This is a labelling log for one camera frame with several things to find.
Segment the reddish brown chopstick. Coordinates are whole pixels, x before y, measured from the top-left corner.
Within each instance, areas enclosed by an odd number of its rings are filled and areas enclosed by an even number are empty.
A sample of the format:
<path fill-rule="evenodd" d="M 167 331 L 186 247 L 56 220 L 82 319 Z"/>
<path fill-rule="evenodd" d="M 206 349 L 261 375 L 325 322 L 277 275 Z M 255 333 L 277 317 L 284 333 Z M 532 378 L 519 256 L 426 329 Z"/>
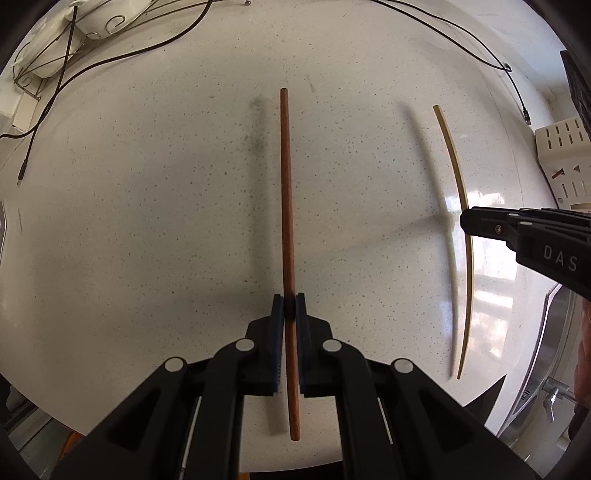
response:
<path fill-rule="evenodd" d="M 291 188 L 290 102 L 280 89 L 280 214 L 283 253 L 283 317 L 287 359 L 287 410 L 290 439 L 301 440 L 300 384 L 298 384 L 296 317 L 296 260 L 294 260 L 293 188 Z"/>

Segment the cream plastic utensil holder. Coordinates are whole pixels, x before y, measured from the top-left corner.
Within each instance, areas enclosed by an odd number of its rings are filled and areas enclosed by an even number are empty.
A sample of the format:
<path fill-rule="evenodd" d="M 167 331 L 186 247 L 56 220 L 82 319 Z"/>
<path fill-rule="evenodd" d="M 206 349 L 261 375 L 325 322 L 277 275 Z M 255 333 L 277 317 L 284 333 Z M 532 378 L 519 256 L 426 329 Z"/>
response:
<path fill-rule="evenodd" d="M 579 116 L 535 131 L 538 161 L 561 209 L 589 213 L 590 138 Z"/>

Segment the steel sink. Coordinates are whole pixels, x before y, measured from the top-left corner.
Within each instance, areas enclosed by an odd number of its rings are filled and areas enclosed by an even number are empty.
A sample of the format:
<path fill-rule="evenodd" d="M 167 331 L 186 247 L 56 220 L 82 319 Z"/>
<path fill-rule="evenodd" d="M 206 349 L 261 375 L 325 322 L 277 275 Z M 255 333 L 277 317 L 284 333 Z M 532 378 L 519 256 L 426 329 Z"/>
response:
<path fill-rule="evenodd" d="M 533 357 L 500 440 L 513 448 L 542 412 L 548 422 L 555 421 L 554 404 L 564 398 L 574 400 L 571 380 L 565 375 L 567 360 L 576 349 L 580 329 L 581 298 L 564 286 L 555 286 L 545 298 L 544 311 Z"/>

